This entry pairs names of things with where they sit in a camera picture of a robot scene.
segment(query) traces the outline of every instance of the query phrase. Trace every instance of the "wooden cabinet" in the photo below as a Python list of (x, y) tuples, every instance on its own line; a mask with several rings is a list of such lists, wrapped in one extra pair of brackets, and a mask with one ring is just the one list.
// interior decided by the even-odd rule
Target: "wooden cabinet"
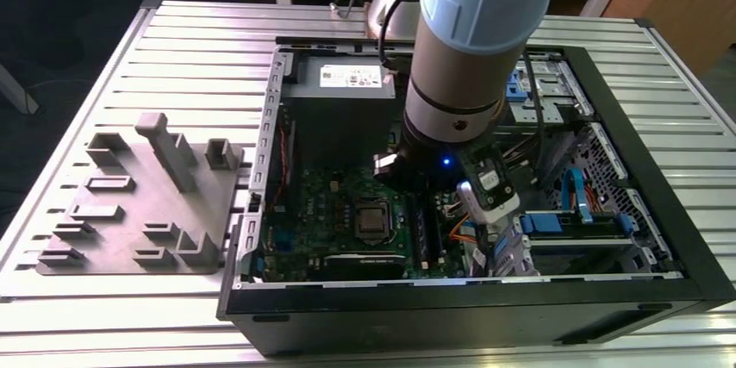
[(647, 17), (702, 75), (736, 42), (736, 0), (612, 0), (607, 17)]

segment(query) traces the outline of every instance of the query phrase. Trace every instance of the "green circuit board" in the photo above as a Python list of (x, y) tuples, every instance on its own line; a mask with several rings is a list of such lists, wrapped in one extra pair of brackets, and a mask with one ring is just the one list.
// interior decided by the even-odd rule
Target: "green circuit board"
[[(320, 258), (346, 253), (404, 256), (406, 278), (463, 276), (459, 246), (447, 250), (443, 264), (427, 266), (416, 260), (407, 200), (374, 179), (370, 168), (303, 170), (300, 180), (298, 194), (290, 195), (291, 203), (266, 216), (264, 276), (270, 282), (308, 281)], [(443, 197), (448, 196), (436, 196), (439, 203), (448, 202)], [(367, 204), (386, 206), (390, 221), (387, 237), (371, 243), (356, 236), (356, 213)], [(454, 222), (440, 224), (451, 227)]]

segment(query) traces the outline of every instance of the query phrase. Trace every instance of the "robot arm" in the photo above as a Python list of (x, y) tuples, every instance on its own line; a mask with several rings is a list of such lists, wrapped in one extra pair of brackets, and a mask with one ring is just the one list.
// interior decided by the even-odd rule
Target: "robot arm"
[(406, 102), (410, 147), (458, 146), (483, 134), (548, 1), (420, 0)]

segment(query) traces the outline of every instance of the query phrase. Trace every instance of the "motherboard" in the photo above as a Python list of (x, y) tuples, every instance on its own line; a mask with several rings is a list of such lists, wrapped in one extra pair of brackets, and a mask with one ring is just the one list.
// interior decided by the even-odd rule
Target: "motherboard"
[[(340, 273), (347, 268), (359, 268), (351, 275), (363, 273), (366, 279), (391, 273), (396, 278), (464, 275), (456, 259), (462, 245), (447, 240), (460, 220), (446, 212), (451, 194), (434, 195), (430, 208), (423, 208), (412, 195), (376, 181), (367, 167), (303, 170), (298, 187), (291, 202), (267, 215), (264, 281), (334, 279), (335, 269)], [(418, 225), (428, 228), (424, 234), (411, 231)], [(366, 265), (366, 255), (372, 265)]]

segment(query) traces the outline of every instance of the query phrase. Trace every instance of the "red cable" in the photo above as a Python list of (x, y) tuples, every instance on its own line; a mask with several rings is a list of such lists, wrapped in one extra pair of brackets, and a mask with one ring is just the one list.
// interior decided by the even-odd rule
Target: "red cable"
[(276, 197), (272, 201), (272, 209), (274, 206), (276, 206), (276, 202), (280, 198), (280, 193), (284, 190), (284, 186), (287, 185), (287, 138), (284, 134), (284, 126), (279, 124), (279, 132), (280, 132), (280, 184), (279, 189), (276, 190)]

